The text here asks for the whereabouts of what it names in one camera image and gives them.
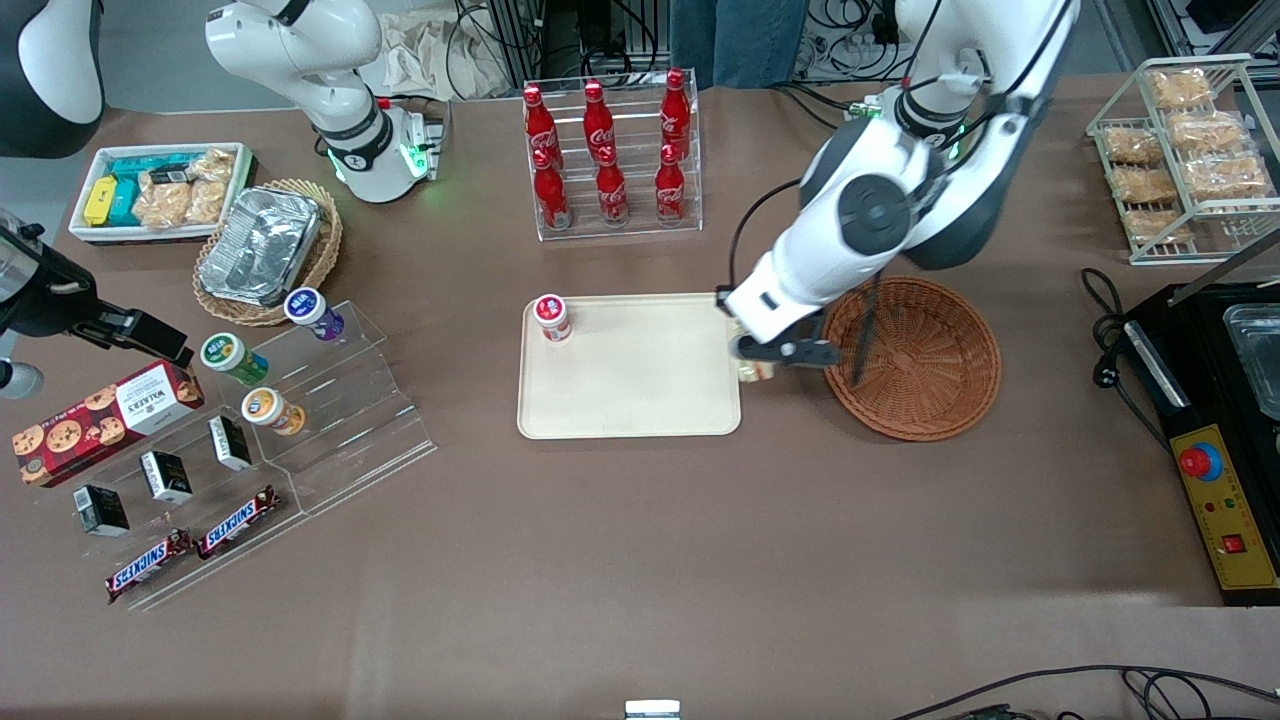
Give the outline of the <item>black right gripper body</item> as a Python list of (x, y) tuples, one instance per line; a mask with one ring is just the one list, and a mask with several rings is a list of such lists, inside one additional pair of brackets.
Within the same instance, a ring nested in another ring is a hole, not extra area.
[(42, 241), (44, 228), (1, 214), (1, 329), (49, 337), (99, 316), (93, 277)]

